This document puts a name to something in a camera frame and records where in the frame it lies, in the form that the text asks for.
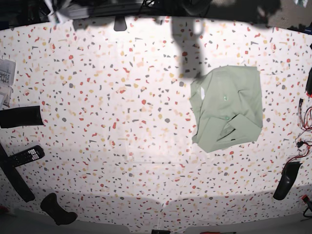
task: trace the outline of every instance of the terrazzo surface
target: terrazzo surface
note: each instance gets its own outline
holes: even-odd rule
[[[240,22],[114,18],[0,32],[0,57],[17,73],[10,107],[40,105],[43,126],[0,130],[8,155],[40,144],[46,156],[17,170],[36,199],[25,203],[0,171],[0,204],[36,213],[51,192],[83,221],[132,232],[182,233],[302,212],[311,158],[286,199],[273,193],[297,153],[297,106],[312,66],[312,36]],[[257,142],[205,153],[192,136],[190,84],[225,65],[260,71]]]

